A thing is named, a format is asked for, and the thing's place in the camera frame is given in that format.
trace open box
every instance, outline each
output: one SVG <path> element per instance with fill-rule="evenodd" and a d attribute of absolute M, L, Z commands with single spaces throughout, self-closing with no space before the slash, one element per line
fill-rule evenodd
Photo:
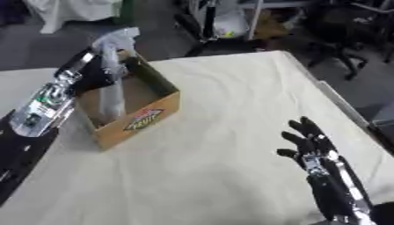
<path fill-rule="evenodd" d="M 179 90 L 141 56 L 128 58 L 132 71 L 123 77 L 126 115 L 104 124 L 99 114 L 99 90 L 88 91 L 77 103 L 86 115 L 93 138 L 109 149 L 179 109 Z"/>

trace robotic hand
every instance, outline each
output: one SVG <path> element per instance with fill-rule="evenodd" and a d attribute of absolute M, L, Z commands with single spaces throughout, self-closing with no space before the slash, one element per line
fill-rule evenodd
<path fill-rule="evenodd" d="M 279 156 L 294 159 L 307 171 L 317 207 L 333 224 L 376 225 L 371 219 L 372 204 L 347 160 L 311 120 L 291 120 L 290 127 L 301 136 L 283 132 L 297 151 L 278 149 Z"/>
<path fill-rule="evenodd" d="M 117 61 L 117 50 L 131 54 L 135 31 L 123 29 L 99 39 L 59 68 L 54 81 L 0 119 L 0 206 L 55 141 L 59 127 L 74 112 L 75 98 L 120 79 L 113 71 L 118 75 L 126 65 Z"/>

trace box logo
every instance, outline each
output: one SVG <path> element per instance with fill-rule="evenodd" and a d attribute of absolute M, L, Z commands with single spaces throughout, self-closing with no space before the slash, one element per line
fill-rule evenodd
<path fill-rule="evenodd" d="M 157 116 L 160 115 L 163 109 L 144 109 L 141 114 L 127 126 L 124 130 L 141 130 L 149 126 Z"/>

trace chair base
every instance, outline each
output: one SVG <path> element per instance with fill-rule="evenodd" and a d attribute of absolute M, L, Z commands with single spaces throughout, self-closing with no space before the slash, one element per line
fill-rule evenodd
<path fill-rule="evenodd" d="M 368 63 L 368 60 L 362 56 L 346 53 L 343 47 L 332 47 L 321 43 L 310 43 L 309 49 L 318 51 L 318 55 L 308 64 L 309 68 L 317 66 L 327 58 L 337 58 L 350 70 L 350 73 L 345 76 L 347 81 L 353 80 L 358 75 L 359 70 L 363 69 Z M 351 59 L 356 59 L 360 62 L 354 65 Z"/>

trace white tablecloth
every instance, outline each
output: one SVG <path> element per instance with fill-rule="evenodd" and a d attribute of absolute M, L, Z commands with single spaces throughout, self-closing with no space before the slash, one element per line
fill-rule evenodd
<path fill-rule="evenodd" d="M 25 0 L 44 20 L 42 33 L 54 33 L 70 20 L 94 21 L 118 15 L 121 0 Z"/>
<path fill-rule="evenodd" d="M 181 109 L 107 152 L 76 113 L 0 209 L 2 225 L 307 224 L 305 173 L 275 154 L 287 121 L 308 116 L 353 165 L 375 203 L 394 200 L 394 160 L 282 52 L 153 62 Z M 6 114 L 53 69 L 2 72 Z"/>

